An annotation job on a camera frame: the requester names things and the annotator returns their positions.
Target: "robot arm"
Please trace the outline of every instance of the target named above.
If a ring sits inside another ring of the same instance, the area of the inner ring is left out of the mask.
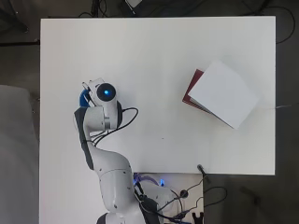
[[[99,176],[104,205],[109,211],[98,219],[97,224],[161,224],[153,214],[141,210],[135,197],[133,173],[130,162],[121,154],[106,151],[93,145],[91,133],[118,129],[122,121],[121,104],[116,99],[113,86],[102,79],[85,84],[87,100],[94,107],[81,107],[75,112],[79,139],[86,162]],[[157,203],[147,199],[153,210]]]

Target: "blue light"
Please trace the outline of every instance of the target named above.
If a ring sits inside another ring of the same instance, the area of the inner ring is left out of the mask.
[[[164,183],[164,180],[163,180],[163,179],[160,179],[160,186],[161,186],[161,187],[164,187],[164,184],[165,184],[165,183]]]

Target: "white tabletop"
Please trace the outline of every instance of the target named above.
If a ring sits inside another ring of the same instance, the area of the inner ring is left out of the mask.
[[[81,82],[102,77],[139,116],[99,147],[135,172],[275,173],[275,18],[42,20],[40,223],[93,223],[105,212],[73,123]],[[238,130],[185,105],[196,68],[215,59],[260,97]],[[124,123],[133,114],[126,112]]]

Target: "floor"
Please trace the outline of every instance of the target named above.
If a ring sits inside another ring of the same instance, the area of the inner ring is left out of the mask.
[[[0,33],[0,43],[10,41],[34,41],[39,38],[41,18],[76,17],[82,11],[89,11],[91,1],[71,0],[11,0],[19,18],[30,31],[21,34],[16,30]],[[121,0],[108,1],[108,15],[128,15],[120,11]],[[139,17],[176,16],[234,16],[257,8],[261,1],[210,0],[191,11],[199,1],[194,0],[144,0],[135,10]],[[274,0],[271,6],[282,6],[292,10],[299,21],[299,2]],[[292,30],[292,19],[280,9],[268,9],[266,15],[277,15],[277,39]],[[299,32],[285,43],[277,45],[277,105],[292,105],[299,102]],[[36,132],[39,121],[39,46],[0,48],[0,84],[19,86],[32,93]],[[224,203],[205,210],[206,224],[267,224],[299,223],[299,105],[277,110],[277,155],[276,175],[211,175],[211,186],[224,186],[229,196]],[[205,203],[212,203],[221,197],[220,192],[209,192]]]

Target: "book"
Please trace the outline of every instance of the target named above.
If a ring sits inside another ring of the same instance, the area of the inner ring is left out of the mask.
[[[196,70],[183,102],[238,129],[257,105],[258,97],[236,71],[216,60],[204,73]]]

